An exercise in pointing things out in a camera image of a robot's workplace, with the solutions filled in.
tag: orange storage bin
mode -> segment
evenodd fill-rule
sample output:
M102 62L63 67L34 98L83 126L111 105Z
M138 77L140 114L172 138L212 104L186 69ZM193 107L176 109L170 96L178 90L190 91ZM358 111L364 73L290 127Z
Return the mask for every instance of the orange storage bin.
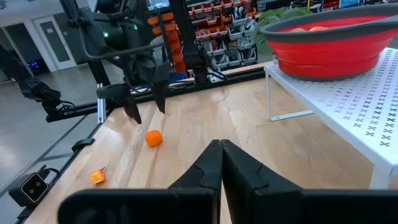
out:
M173 42L169 42L170 49L171 50L179 50L181 51L181 43L178 40L175 40Z
M174 52L172 54L172 60L173 60L174 63L182 62L183 60L182 60L181 52Z
M208 25L216 24L217 23L217 18L218 18L218 16L214 17L214 20L212 20L212 21L209 21L209 18L206 18L207 24Z
M187 68L185 67L184 62L177 62L174 66L176 71L178 72L187 72Z
M174 19L174 15L172 12L167 12L165 14L162 14L162 19L163 19L163 21L170 21L170 20ZM152 16L152 17L148 18L148 24L150 24L150 25L155 25L158 22L159 22L159 20L157 19L157 16Z
M229 22L232 22L232 17L231 17L231 16L225 17L224 15L221 15L221 20L222 20L224 23L229 23Z
M167 34L167 41L168 42L172 42L172 41L178 40L178 39L179 39L179 37L178 37L178 31L177 30L173 30L173 31L171 31L171 32L169 32Z
M177 29L177 25L175 25L175 23L172 22L172 23L170 23L170 24L165 24L165 25L164 25L164 28L165 28L165 31L166 31L166 32L170 32L170 31L172 31L172 30ZM153 33L156 34L156 35L162 33L162 29L161 29L160 27L155 27L155 28L153 28L152 31L153 31Z

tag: gray storage bin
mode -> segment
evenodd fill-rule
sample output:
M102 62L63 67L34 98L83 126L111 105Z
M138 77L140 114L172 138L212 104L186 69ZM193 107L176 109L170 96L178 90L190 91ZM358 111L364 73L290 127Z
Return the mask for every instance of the gray storage bin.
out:
M245 18L236 19L236 20L235 20L235 16L234 16L234 14L232 13L232 24L233 24L235 27L241 26L241 25L245 25L245 24L246 24L246 21L248 21L248 16L247 16L247 15L246 15Z
M251 38L240 38L238 39L238 49L239 50L246 50L250 49L253 46L254 42Z
M243 36L244 36L244 37L251 37L251 36L253 35L253 33L254 33L254 30L256 30L256 26L257 26L257 22L256 22L256 21L253 22L253 25L254 25L254 28L253 28L253 29L251 29L251 30L246 30L246 26L249 24L249 22L250 22L250 21L248 21L248 22L246 23L246 25L244 26L244 28L243 28Z
M229 38L231 39L231 40L236 40L236 39L238 39L238 38L241 38L242 37L242 35L243 35L243 26L239 26L239 32L237 32L237 33L231 33L231 28L229 28L228 29L228 35L229 35Z
M230 49L229 52L231 52L231 54L233 54L233 55L236 56L236 60L232 60L232 59L229 60L228 65L229 65L229 66L237 66L237 65L240 65L241 62L242 62L241 53L240 53L238 50L236 50L236 49Z
M221 45L218 46L218 50L213 50L213 43L215 43L215 41L214 42L210 42L211 52L208 52L209 54L211 54L211 55L222 55L222 54L225 53L226 46L225 46L225 43L224 43L223 40L221 41Z
M207 54L209 56L213 55L213 47L211 46L211 42L210 41L206 41L206 42L202 42Z
M219 60L219 58L222 58L222 56L224 56L225 55L225 58L224 58L224 60L222 61L222 62L220 62L220 61L218 61ZM213 57L213 63L214 63L214 65L216 66L216 67L218 67L218 68L226 68L227 66L228 66L228 63L229 63L229 58L228 58L228 56L226 55L226 54L224 54L224 55L217 55L217 56L214 56Z
M256 61L256 49L252 48L250 49L250 54L248 58L244 58L244 55L242 54L242 63L245 65L251 65L253 62Z

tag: wooden table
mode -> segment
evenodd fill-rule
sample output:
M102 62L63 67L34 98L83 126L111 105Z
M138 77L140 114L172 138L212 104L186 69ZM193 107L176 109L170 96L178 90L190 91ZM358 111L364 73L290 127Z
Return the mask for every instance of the wooden table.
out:
M273 113L305 109L276 82L271 80L270 85ZM62 200L82 189L167 188L212 139L230 139L305 188L366 189L369 185L372 164L315 115L268 120L265 79L167 98L166 114L153 101L140 104L139 111L141 125L123 109L114 110L94 135L95 143L80 152L25 223L57 223ZM154 129L162 132L164 141L150 148L144 136ZM103 167L106 182L93 185L90 173ZM221 222L231 223L224 192Z

